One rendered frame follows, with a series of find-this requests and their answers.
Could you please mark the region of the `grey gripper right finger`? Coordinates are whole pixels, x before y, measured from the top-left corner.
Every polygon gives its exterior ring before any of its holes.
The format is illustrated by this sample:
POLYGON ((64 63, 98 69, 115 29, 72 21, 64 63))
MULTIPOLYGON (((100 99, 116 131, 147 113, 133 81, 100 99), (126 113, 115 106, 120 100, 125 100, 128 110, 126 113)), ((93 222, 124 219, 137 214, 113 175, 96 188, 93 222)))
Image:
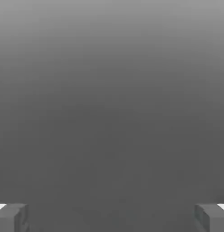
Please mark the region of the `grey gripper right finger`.
POLYGON ((224 232, 224 203, 194 206, 196 232, 224 232))

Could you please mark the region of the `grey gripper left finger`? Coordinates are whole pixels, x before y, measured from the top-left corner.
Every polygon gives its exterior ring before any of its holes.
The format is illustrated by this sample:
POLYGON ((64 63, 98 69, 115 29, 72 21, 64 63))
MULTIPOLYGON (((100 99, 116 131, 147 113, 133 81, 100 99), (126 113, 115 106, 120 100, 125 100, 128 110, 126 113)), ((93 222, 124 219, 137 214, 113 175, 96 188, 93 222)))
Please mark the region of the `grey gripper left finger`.
POLYGON ((0 232, 30 232, 29 205, 0 203, 0 232))

